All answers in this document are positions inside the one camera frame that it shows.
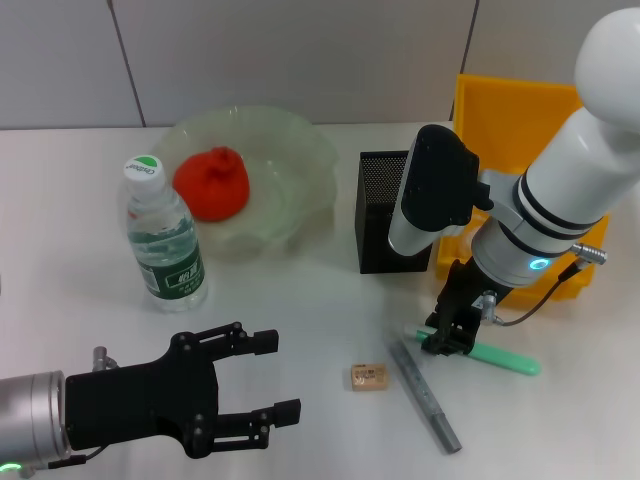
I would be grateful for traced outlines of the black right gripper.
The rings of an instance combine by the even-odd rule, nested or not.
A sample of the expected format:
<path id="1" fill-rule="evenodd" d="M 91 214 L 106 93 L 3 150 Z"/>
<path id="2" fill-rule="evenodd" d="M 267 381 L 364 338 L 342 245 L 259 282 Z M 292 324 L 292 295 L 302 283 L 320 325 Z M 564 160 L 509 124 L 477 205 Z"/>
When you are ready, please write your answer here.
<path id="1" fill-rule="evenodd" d="M 437 297 L 434 313 L 425 321 L 434 332 L 423 341 L 423 350 L 445 356 L 468 355 L 475 346 L 480 326 L 481 309 L 473 304 L 488 290 L 501 298 L 501 285 L 486 275 L 474 258 L 466 263 L 455 260 Z M 440 330 L 444 328 L 447 329 L 442 333 Z"/>

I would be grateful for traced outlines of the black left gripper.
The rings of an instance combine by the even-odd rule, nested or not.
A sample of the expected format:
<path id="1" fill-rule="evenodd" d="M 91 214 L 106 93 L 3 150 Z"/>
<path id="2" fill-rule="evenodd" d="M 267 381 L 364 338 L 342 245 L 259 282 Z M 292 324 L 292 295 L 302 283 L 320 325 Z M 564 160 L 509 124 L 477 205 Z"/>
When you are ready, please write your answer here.
<path id="1" fill-rule="evenodd" d="M 299 423 L 301 400 L 217 418 L 212 360 L 271 354 L 278 347 L 277 330 L 250 335 L 234 322 L 196 335 L 178 333 L 168 350 L 148 363 L 70 376 L 65 382 L 69 443 L 84 450 L 167 436 L 192 459 L 208 456 L 212 446 L 214 453 L 266 449 L 272 427 Z"/>

